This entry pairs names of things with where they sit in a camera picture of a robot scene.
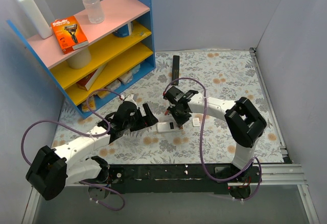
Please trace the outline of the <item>red white remote control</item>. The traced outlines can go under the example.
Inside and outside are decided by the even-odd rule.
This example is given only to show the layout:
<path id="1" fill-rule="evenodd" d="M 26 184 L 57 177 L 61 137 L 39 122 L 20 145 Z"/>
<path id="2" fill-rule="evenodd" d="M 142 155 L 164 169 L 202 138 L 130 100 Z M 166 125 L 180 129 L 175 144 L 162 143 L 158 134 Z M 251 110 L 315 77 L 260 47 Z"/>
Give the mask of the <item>red white remote control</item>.
<path id="1" fill-rule="evenodd" d="M 156 129 L 158 133 L 170 133 L 180 130 L 178 124 L 174 121 L 172 122 L 159 122 L 156 124 Z"/>

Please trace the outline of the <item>white battery cover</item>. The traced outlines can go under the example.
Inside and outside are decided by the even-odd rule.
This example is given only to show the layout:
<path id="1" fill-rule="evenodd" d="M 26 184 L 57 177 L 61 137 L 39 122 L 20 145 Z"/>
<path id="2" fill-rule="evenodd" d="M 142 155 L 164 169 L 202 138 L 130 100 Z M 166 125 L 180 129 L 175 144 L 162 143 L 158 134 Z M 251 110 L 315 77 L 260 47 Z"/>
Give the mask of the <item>white battery cover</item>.
<path id="1" fill-rule="evenodd" d="M 193 125 L 193 127 L 200 127 L 200 125 L 201 125 L 200 119 L 198 117 L 193 118 L 192 125 Z"/>

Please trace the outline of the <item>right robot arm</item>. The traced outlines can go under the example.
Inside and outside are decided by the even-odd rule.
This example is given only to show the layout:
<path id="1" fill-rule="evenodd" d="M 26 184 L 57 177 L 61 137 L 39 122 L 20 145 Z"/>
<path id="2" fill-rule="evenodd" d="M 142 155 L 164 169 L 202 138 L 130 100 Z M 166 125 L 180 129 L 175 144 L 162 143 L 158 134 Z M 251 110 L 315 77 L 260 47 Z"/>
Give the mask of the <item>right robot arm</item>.
<path id="1" fill-rule="evenodd" d="M 255 147 L 262 136 L 267 122 L 253 103 L 246 97 L 237 101 L 229 101 L 209 97 L 206 90 L 200 93 L 189 90 L 184 93 L 177 87 L 166 88 L 163 98 L 169 102 L 167 110 L 173 116 L 177 125 L 184 125 L 192 113 L 202 113 L 203 119 L 200 127 L 200 161 L 205 174 L 213 181 L 228 182 L 235 180 L 242 182 L 250 175 L 249 168 L 253 161 Z M 206 116 L 211 116 L 228 125 L 229 131 L 236 142 L 236 151 L 232 160 L 231 176 L 224 179 L 213 177 L 207 170 L 203 158 L 203 131 Z"/>

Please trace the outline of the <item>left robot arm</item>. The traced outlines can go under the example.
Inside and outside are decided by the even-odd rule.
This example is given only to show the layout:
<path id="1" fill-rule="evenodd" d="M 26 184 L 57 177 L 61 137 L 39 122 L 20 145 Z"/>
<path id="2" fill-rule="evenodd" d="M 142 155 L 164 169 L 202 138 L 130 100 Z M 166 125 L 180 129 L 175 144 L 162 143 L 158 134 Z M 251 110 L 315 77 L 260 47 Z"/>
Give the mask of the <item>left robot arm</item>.
<path id="1" fill-rule="evenodd" d="M 88 133 L 55 148 L 43 146 L 38 150 L 26 174 L 26 180 L 46 200 L 52 200 L 65 186 L 83 180 L 104 183 L 109 165 L 99 156 L 87 157 L 100 147 L 109 145 L 125 131 L 138 131 L 158 123 L 148 104 L 145 114 L 133 101 L 123 101 L 117 111 L 105 116 Z"/>

